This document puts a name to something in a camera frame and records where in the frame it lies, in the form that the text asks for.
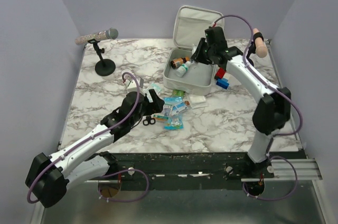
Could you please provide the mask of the green medicine box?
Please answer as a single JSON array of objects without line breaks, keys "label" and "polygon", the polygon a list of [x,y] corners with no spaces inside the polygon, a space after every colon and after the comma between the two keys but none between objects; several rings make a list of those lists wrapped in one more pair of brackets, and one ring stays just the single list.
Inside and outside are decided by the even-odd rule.
[{"label": "green medicine box", "polygon": [[185,92],[182,90],[173,90],[172,97],[184,97]]}]

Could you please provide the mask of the cotton swab bag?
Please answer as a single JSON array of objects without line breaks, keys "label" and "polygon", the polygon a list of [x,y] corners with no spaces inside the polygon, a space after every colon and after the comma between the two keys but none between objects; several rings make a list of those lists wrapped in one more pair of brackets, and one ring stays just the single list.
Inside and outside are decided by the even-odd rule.
[{"label": "cotton swab bag", "polygon": [[164,124],[165,130],[179,130],[183,129],[183,122],[179,116],[169,117]]}]

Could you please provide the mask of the grey medicine kit case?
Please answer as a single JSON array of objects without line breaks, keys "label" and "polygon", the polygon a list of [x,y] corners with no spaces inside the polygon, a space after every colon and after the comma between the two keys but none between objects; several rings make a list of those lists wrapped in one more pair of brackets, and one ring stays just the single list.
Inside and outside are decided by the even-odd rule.
[{"label": "grey medicine kit case", "polygon": [[216,66],[193,63],[188,71],[179,77],[176,69],[171,67],[171,61],[191,57],[193,48],[198,45],[201,38],[205,37],[204,30],[212,26],[222,15],[218,11],[194,6],[184,5],[179,8],[173,31],[175,48],[169,53],[163,71],[166,88],[200,96],[210,92],[217,71]]}]

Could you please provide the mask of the white green medicine bottle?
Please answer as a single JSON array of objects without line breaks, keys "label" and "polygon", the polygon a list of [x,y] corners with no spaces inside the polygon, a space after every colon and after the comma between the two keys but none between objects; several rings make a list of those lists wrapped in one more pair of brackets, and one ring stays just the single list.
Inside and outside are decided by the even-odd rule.
[{"label": "white green medicine bottle", "polygon": [[183,77],[187,71],[189,70],[189,67],[191,65],[191,62],[190,61],[187,61],[186,63],[182,64],[176,71],[175,71],[175,74],[178,76],[178,77]]}]

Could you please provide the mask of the amber medicine bottle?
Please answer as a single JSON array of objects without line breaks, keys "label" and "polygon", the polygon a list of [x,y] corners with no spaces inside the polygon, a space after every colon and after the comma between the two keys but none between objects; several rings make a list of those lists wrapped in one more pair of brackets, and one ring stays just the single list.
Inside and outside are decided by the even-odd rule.
[{"label": "amber medicine bottle", "polygon": [[182,64],[186,63],[190,61],[190,58],[189,57],[184,57],[184,58],[176,58],[176,59],[173,59],[170,61],[170,66],[173,68],[173,69],[177,69],[179,68]]}]

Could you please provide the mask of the white gauze pad pack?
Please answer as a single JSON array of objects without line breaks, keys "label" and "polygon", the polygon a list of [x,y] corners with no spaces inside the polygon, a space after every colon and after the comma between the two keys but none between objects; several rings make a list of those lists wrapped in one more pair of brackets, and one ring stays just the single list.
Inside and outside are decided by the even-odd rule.
[{"label": "white gauze pad pack", "polygon": [[192,109],[204,108],[208,106],[205,96],[188,94],[187,99]]}]

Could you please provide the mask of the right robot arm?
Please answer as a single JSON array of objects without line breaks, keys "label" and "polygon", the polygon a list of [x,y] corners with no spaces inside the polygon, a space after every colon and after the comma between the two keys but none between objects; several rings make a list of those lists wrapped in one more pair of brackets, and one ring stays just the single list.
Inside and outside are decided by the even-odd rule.
[{"label": "right robot arm", "polygon": [[250,160],[243,164],[244,174],[253,178],[262,171],[261,163],[267,160],[274,133],[290,119],[291,93],[288,88],[278,88],[266,80],[237,47],[228,47],[221,27],[209,27],[204,32],[192,60],[218,65],[239,80],[257,103],[252,117],[256,132],[247,152]]}]

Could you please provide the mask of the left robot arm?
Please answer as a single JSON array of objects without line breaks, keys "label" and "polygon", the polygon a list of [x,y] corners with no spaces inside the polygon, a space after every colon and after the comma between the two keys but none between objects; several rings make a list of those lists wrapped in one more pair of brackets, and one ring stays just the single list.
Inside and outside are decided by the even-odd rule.
[{"label": "left robot arm", "polygon": [[49,208],[59,202],[72,185],[103,176],[112,179],[117,166],[98,151],[128,134],[144,116],[162,112],[164,100],[155,90],[133,91],[120,107],[106,115],[86,136],[50,155],[34,157],[25,184],[28,203]]}]

